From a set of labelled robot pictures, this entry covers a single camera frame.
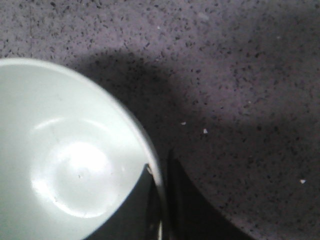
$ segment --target dark object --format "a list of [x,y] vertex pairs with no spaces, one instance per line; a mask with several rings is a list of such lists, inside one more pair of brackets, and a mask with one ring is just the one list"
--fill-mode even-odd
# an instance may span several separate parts
[[172,240],[252,240],[207,202],[174,159],[173,150],[167,159],[167,197]]

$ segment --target granite countertop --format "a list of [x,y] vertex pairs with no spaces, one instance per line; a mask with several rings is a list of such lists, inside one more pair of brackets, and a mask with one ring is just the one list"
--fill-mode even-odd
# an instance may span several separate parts
[[0,57],[118,97],[259,240],[320,238],[318,0],[0,0]]

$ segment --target countertop surface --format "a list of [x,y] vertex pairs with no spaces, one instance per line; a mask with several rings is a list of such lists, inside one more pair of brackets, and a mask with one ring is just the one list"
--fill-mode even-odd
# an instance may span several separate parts
[[318,0],[0,0],[0,13],[1,58],[95,80],[239,229],[320,238]]

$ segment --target ceramic bowl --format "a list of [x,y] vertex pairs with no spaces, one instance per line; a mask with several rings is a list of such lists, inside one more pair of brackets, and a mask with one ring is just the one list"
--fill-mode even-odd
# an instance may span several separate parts
[[98,85],[40,60],[0,60],[0,239],[81,240],[157,157],[137,120]]

